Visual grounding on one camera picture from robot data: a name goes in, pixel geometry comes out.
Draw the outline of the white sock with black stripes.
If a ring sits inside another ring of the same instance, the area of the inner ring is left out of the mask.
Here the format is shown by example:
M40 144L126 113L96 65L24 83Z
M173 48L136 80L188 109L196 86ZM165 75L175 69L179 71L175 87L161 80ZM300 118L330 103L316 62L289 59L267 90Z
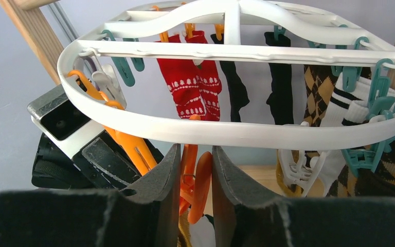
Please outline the white sock with black stripes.
M353 92L343 90L343 76L335 84L321 127L360 125L367 121L371 80L360 77Z

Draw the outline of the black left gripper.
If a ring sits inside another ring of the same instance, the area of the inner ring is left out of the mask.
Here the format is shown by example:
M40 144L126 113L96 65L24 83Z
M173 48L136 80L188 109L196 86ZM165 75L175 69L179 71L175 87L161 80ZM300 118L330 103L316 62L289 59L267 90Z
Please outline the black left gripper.
M81 149L81 171L43 133L33 162L31 183L49 189L124 189L141 177L126 152L106 131Z

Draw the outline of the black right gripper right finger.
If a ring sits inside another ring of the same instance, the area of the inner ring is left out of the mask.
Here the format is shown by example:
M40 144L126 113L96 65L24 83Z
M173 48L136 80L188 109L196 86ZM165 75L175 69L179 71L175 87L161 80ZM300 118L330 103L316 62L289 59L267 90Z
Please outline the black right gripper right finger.
M212 155L217 246L395 246L395 198L286 198Z

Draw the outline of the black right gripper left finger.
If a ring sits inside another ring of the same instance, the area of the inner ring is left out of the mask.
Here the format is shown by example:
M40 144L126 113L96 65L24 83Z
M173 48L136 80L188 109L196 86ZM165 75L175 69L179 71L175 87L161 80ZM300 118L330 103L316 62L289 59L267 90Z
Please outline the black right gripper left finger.
M0 192L0 246L176 246L181 147L125 189Z

